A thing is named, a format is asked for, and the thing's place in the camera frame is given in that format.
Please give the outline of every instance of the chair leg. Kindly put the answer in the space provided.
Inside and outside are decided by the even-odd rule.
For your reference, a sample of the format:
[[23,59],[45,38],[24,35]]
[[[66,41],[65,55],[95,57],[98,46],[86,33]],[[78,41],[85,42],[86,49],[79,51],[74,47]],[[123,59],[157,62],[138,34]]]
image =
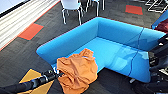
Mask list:
[[65,22],[65,13],[64,13],[65,9],[62,10],[62,17],[63,17],[63,20],[64,20],[64,24],[66,24]]
[[168,5],[166,5],[166,7],[160,13],[163,13],[167,9],[167,7],[168,7]]
[[94,1],[93,1],[93,3],[92,3],[92,7],[93,7],[93,5],[94,5]]
[[68,16],[69,16],[69,12],[68,12],[68,10],[67,10],[67,14],[68,14]]
[[79,14],[79,24],[81,25],[81,18],[80,18],[80,11],[78,9],[78,14]]
[[97,2],[97,16],[99,16],[99,1]]
[[87,12],[88,7],[89,7],[89,0],[87,2],[87,6],[86,6],[86,12]]
[[104,10],[104,0],[103,0],[103,10]]
[[82,11],[83,11],[83,8],[82,8],[82,6],[80,7],[80,9],[81,9],[81,14],[82,14],[82,17],[83,17],[83,12],[82,12]]
[[90,6],[91,6],[91,4],[92,4],[91,2],[92,2],[92,0],[90,0]]

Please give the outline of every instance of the black object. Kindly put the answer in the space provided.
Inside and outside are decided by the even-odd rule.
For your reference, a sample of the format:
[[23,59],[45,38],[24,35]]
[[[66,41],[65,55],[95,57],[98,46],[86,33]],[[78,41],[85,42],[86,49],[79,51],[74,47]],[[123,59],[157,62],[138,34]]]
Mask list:
[[42,73],[41,77],[32,79],[28,82],[1,87],[0,94],[16,94],[16,93],[25,92],[28,90],[33,90],[43,84],[46,84],[54,79],[57,79],[60,76],[62,76],[62,74],[56,74],[55,72],[49,70]]

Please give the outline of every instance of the blue sofa cushion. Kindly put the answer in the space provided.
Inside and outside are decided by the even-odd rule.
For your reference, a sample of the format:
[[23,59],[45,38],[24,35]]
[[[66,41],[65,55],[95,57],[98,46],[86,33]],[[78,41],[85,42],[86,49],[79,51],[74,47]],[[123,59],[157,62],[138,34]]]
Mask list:
[[[136,48],[96,37],[87,44],[74,51],[73,53],[69,54],[67,57],[72,54],[80,53],[85,48],[90,49],[94,52],[93,57],[95,57],[96,64],[98,65],[98,72],[106,67],[108,69],[111,69],[126,76],[131,76],[132,78],[138,79],[143,82],[150,81],[147,52],[140,50],[139,53],[139,50]],[[136,71],[137,74],[143,74],[143,77],[141,77],[141,75],[135,76],[134,73],[136,72],[131,69],[131,66],[133,68],[138,67],[137,70],[143,70],[138,72]]]

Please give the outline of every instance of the white chair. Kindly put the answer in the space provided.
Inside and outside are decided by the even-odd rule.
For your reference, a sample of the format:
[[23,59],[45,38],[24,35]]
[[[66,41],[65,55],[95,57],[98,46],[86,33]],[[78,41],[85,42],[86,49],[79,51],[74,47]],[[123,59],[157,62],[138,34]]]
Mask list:
[[88,0],[87,2],[87,6],[86,6],[86,12],[87,12],[87,9],[89,7],[89,3],[91,5],[91,1],[94,3],[96,2],[97,3],[97,16],[99,16],[99,0]]
[[61,3],[62,3],[62,6],[63,6],[62,14],[63,14],[64,24],[66,24],[64,11],[67,10],[67,14],[69,16],[68,10],[77,10],[78,14],[79,14],[79,24],[81,25],[80,12],[81,12],[82,17],[83,17],[83,12],[82,12],[83,9],[82,9],[81,3],[80,2],[78,3],[78,0],[61,0]]
[[[160,7],[159,5],[164,2],[165,6],[164,7]],[[154,12],[160,12],[163,13],[168,7],[168,0],[154,0],[153,4],[151,4],[151,6],[148,8],[148,11],[154,11]]]
[[154,6],[159,6],[163,0],[148,0],[145,5],[151,6],[154,3]]

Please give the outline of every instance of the blue cushion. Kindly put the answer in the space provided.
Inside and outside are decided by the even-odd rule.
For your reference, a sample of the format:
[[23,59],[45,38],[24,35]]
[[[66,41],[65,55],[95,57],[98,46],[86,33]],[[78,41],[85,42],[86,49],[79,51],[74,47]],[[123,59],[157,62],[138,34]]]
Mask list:
[[[90,49],[91,51],[94,52],[93,57],[95,57],[96,64],[98,65],[98,72],[104,67],[106,67],[108,69],[114,70],[118,73],[128,76],[131,71],[131,63],[137,63],[140,66],[145,66],[145,67],[139,67],[139,69],[143,70],[142,72],[144,71],[147,72],[146,75],[144,76],[147,76],[148,79],[139,79],[141,77],[139,77],[138,75],[137,75],[138,77],[131,75],[132,78],[136,78],[143,82],[147,82],[150,80],[149,61],[141,63],[142,61],[141,59],[148,60],[148,57],[146,57],[146,55],[148,55],[147,52],[141,51],[143,52],[143,54],[141,55],[141,57],[139,57],[138,54],[136,54],[137,51],[139,50],[136,48],[132,48],[129,46],[125,46],[123,44],[119,44],[103,38],[96,37],[95,39],[83,45],[70,55],[78,54],[85,48]],[[141,61],[139,60],[133,61],[132,59],[135,55],[137,55],[137,57],[139,57]]]

